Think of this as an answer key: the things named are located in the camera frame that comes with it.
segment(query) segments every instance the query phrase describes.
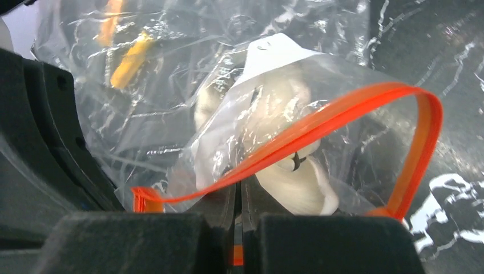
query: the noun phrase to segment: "plastic bag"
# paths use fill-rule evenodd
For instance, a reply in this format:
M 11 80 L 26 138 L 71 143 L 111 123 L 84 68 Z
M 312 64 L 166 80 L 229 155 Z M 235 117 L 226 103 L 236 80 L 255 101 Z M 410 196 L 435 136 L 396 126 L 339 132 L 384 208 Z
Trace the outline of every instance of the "plastic bag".
M 248 46 L 243 73 L 220 99 L 216 83 L 230 76 L 224 60 L 231 59 L 230 55 L 222 59 L 214 76 L 200 87 L 195 110 L 195 117 L 202 114 L 197 119 L 200 130 L 169 171 L 166 190 L 146 196 L 143 189 L 135 189 L 137 198 L 144 199 L 136 199 L 137 211 L 143 210 L 146 199 L 164 203 L 166 212 L 184 211 L 202 194 L 253 173 L 294 214 L 329 215 L 338 206 L 348 213 L 371 211 L 372 204 L 345 184 L 353 155 L 365 141 L 359 121 L 349 122 L 415 94 L 419 112 L 415 137 L 388 207 L 378 211 L 404 217 L 440 132 L 442 106 L 435 95 L 302 49 L 277 34 Z M 323 162 L 311 155 L 318 150 Z M 224 175 L 227 166 L 234 169 Z
M 70 71 L 87 147 L 132 206 L 165 189 L 196 132 L 195 91 L 226 52 L 275 33 L 367 61 L 368 0 L 45 0 L 33 52 Z

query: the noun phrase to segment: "black plastic part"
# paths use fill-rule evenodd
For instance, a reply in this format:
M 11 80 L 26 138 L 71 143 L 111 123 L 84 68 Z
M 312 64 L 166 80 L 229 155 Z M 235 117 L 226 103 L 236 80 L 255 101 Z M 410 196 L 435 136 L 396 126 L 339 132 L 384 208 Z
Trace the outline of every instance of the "black plastic part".
M 292 216 L 292 214 L 262 188 L 255 175 L 240 183 L 240 193 L 244 272 L 257 273 L 259 269 L 259 249 L 256 246 L 255 233 L 261 215 L 273 213 Z
M 30 110 L 22 57 L 0 49 L 0 239 L 47 237 L 65 214 L 100 207 L 51 155 Z
M 12 11 L 14 8 L 19 6 L 20 4 L 24 2 L 31 2 L 29 5 L 33 4 L 35 0 L 2 0 L 0 2 L 0 15 L 3 15 L 5 13 L 8 13 L 9 11 Z
M 54 66 L 24 59 L 30 108 L 43 140 L 67 176 L 104 210 L 123 210 L 114 185 L 86 149 L 74 98 L 72 75 Z
M 205 195 L 187 213 L 202 213 L 211 228 L 211 254 L 214 273 L 223 273 L 233 260 L 237 185 Z
M 250 273 L 425 274 L 410 234 L 389 218 L 263 216 L 257 237 L 260 272 Z
M 197 214 L 75 213 L 54 228 L 33 273 L 222 273 Z

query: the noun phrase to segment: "gray surface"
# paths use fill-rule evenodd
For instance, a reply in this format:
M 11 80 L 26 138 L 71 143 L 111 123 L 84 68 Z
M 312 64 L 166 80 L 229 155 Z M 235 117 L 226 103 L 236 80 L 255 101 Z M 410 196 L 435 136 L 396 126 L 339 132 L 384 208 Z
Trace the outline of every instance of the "gray surface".
M 483 2 L 374 0 L 371 12 L 370 65 L 434 92 L 445 109 L 434 160 L 407 218 L 424 266 L 428 273 L 482 273 Z M 413 130 L 399 122 L 402 132 Z

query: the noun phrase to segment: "crinkled plastic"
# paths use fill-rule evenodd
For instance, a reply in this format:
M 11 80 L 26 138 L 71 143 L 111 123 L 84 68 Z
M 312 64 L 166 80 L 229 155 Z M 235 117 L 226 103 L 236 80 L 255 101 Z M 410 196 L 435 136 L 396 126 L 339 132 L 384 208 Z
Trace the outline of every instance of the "crinkled plastic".
M 239 75 L 235 60 L 244 55 Z M 368 142 L 361 121 L 352 121 L 379 107 L 377 114 L 388 111 L 385 104 L 412 94 L 415 136 L 401 175 L 384 182 L 394 186 L 388 206 L 373 211 L 346 184 L 358 148 Z M 195 121 L 199 131 L 170 168 L 167 188 L 135 188 L 135 211 L 184 211 L 202 194 L 255 173 L 293 214 L 330 215 L 339 207 L 402 219 L 437 144 L 442 106 L 430 92 L 277 34 L 220 60 L 197 92 Z
M 285 33 L 364 65 L 368 2 L 45 0 L 33 52 L 73 74 L 88 149 L 130 209 L 131 187 L 167 188 L 196 132 L 196 91 L 221 56 Z

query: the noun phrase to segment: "black surface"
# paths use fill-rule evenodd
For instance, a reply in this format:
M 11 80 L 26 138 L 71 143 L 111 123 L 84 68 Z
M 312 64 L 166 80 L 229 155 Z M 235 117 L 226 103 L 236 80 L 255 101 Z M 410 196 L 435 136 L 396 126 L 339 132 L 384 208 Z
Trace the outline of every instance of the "black surface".
M 0 251 L 0 271 L 2 274 L 29 274 L 37 261 L 39 249 L 19 249 Z
M 8 13 L 24 2 L 32 4 L 35 0 L 2 0 L 2 2 L 0 2 L 0 15 Z
M 257 237 L 257 273 L 425 273 L 408 231 L 388 218 L 263 216 Z
M 406 218 L 429 274 L 484 272 L 483 15 L 483 1 L 371 2 L 370 66 L 437 94 L 444 106 L 439 144 Z M 373 115 L 367 136 L 374 141 L 361 155 L 356 184 L 394 182 L 400 147 L 413 132 L 413 109 Z M 367 193 L 385 200 L 389 189 Z
M 55 227 L 33 273 L 223 273 L 210 238 L 200 215 L 75 213 Z

